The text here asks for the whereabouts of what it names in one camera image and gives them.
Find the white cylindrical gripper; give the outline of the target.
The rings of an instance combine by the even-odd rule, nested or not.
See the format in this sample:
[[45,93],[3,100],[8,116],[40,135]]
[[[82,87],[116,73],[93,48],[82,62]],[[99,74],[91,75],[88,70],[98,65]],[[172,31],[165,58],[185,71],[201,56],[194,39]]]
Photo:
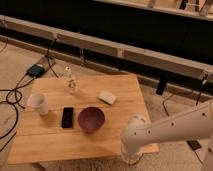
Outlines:
[[142,152],[139,147],[134,147],[133,145],[121,145],[121,156],[122,160],[129,164],[136,164],[142,157]]

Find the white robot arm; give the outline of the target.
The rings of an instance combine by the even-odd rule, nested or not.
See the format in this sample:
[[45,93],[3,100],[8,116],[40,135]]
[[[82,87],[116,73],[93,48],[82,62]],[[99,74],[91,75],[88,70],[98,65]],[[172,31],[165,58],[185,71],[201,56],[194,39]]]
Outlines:
[[126,163],[135,164],[145,145],[195,139],[209,140],[201,171],[213,171],[213,100],[152,123],[132,115],[121,132],[121,154]]

